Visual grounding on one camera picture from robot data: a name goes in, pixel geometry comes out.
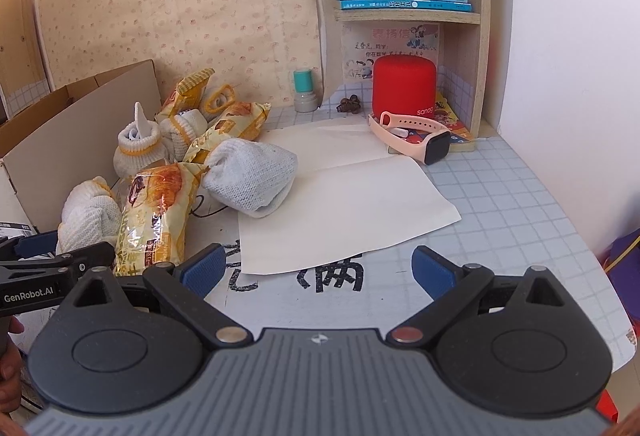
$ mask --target purple object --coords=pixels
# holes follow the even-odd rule
[[[609,261],[615,261],[640,236],[640,229],[613,242]],[[620,302],[634,323],[640,323],[640,244],[607,274]]]

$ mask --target gray ribbed surface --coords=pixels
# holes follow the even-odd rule
[[[447,389],[418,352],[374,330],[266,330],[250,348],[215,354],[202,376],[156,409],[89,419],[49,409],[33,436],[595,436],[594,412],[553,421],[487,413]]]

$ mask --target floral wallpaper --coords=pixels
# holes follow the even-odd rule
[[[37,0],[54,85],[152,58],[162,97],[213,67],[239,98],[292,104],[292,72],[320,73],[316,0]]]

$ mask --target red speaker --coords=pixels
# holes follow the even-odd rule
[[[381,56],[373,64],[373,114],[409,114],[433,119],[436,66],[412,54]]]

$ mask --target watch face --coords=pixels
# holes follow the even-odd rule
[[[440,161],[449,154],[449,145],[451,143],[451,133],[449,131],[438,134],[431,138],[427,143],[427,149],[424,152],[424,164],[431,165],[436,161]]]

